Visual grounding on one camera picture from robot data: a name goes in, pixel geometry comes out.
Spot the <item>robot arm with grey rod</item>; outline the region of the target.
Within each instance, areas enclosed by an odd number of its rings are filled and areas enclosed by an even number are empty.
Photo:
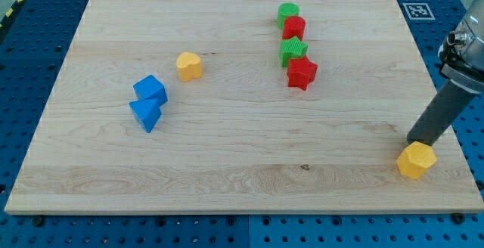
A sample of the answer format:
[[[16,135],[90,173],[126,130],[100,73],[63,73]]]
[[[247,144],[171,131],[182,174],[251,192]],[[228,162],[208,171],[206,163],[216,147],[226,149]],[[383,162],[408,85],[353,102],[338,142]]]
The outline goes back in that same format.
[[[445,84],[407,134],[407,142],[431,146],[462,110],[483,93],[483,0],[473,0],[466,14],[443,40],[440,74]]]

